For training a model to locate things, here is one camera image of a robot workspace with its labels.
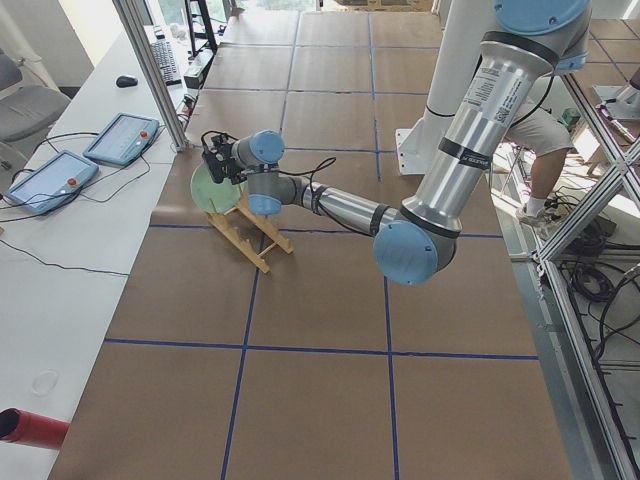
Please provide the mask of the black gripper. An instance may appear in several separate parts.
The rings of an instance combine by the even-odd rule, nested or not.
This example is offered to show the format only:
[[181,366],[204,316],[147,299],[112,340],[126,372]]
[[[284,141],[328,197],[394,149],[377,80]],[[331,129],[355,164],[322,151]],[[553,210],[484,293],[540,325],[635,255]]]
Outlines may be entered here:
[[222,184],[225,179],[232,184],[240,184],[246,180],[243,167],[232,155],[232,147],[230,143],[204,147],[203,162],[215,184]]

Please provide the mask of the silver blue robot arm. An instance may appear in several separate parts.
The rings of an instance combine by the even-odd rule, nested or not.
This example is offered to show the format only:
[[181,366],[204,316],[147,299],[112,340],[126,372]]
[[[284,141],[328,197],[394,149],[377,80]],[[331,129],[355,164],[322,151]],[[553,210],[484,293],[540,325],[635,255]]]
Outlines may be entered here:
[[204,167],[215,183],[244,184],[256,215],[298,205],[372,237],[389,280],[421,284],[453,259],[460,213],[533,84],[584,65],[591,12],[587,1],[451,4],[429,92],[444,112],[414,126],[426,173],[398,208],[282,171],[284,141],[271,130],[242,139],[205,133]]

